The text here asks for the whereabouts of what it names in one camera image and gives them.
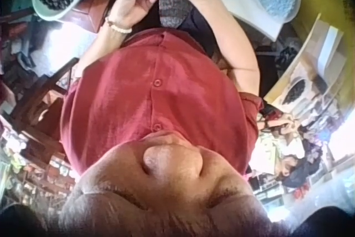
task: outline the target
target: person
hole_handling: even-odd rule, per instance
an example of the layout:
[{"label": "person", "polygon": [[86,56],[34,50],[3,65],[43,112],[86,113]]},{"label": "person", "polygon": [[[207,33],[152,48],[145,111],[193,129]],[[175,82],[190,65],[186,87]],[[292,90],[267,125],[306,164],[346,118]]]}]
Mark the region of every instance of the person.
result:
[{"label": "person", "polygon": [[293,160],[288,162],[286,173],[281,172],[277,180],[280,180],[284,186],[289,188],[301,187],[306,183],[308,176],[314,175],[320,169],[322,155],[321,149],[314,149],[304,158],[297,159],[294,157]]},{"label": "person", "polygon": [[[70,236],[285,235],[242,175],[258,136],[260,75],[221,0],[176,29],[127,39],[157,0],[117,0],[64,101],[62,143],[81,175],[58,220]],[[210,59],[218,45],[236,86]]]}]

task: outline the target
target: gray cloth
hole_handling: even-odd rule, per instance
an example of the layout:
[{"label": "gray cloth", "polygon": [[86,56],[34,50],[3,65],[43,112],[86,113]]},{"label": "gray cloth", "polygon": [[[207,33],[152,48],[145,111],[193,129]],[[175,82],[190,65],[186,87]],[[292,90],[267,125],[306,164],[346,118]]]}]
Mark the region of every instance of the gray cloth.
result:
[{"label": "gray cloth", "polygon": [[177,28],[191,10],[192,4],[188,0],[159,0],[161,25]]}]

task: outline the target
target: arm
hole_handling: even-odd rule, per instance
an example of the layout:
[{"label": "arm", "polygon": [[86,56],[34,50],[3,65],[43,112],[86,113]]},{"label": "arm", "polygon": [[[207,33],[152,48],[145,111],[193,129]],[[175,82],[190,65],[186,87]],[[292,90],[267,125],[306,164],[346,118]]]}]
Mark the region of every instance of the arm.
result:
[{"label": "arm", "polygon": [[[140,22],[151,9],[157,0],[116,0],[114,3],[109,21],[121,29],[131,29]],[[124,42],[126,35],[111,29],[105,22],[99,34],[85,52],[78,63],[75,76],[82,77],[85,68],[104,57],[107,54],[119,49]]]},{"label": "arm", "polygon": [[262,120],[260,122],[257,122],[257,127],[259,130],[264,130],[267,128],[282,126],[285,124],[289,125],[291,123],[292,123],[292,121],[287,120],[287,119],[278,119],[278,120],[269,120],[269,121]]},{"label": "arm", "polygon": [[258,95],[260,72],[245,32],[222,0],[189,0],[212,28],[222,55],[233,68],[239,92]]},{"label": "arm", "polygon": [[86,67],[120,48],[125,37],[126,34],[112,30],[107,23],[104,23],[95,41],[81,57],[75,70],[75,77],[81,78]]}]

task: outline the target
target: shirt sleeve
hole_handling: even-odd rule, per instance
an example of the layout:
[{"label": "shirt sleeve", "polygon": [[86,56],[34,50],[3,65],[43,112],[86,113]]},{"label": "shirt sleeve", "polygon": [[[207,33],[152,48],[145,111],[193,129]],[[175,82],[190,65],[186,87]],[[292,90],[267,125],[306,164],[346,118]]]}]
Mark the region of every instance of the shirt sleeve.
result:
[{"label": "shirt sleeve", "polygon": [[257,128],[257,115],[263,107],[263,102],[260,97],[250,93],[240,93],[244,113],[246,117],[247,136],[248,136],[248,158],[250,159],[251,153],[255,148],[255,143],[258,138]]}]

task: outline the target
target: bracelet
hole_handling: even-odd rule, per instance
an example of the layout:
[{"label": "bracelet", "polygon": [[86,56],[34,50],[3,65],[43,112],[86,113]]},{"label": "bracelet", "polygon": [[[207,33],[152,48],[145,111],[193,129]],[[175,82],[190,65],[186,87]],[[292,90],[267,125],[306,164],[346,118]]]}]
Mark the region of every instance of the bracelet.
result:
[{"label": "bracelet", "polygon": [[122,29],[122,28],[119,28],[118,26],[116,26],[113,22],[109,21],[109,17],[106,17],[105,18],[105,21],[107,22],[107,24],[109,25],[109,27],[113,30],[115,30],[116,32],[119,32],[119,33],[123,33],[123,34],[128,34],[128,33],[131,33],[132,32],[132,28],[130,29]]}]

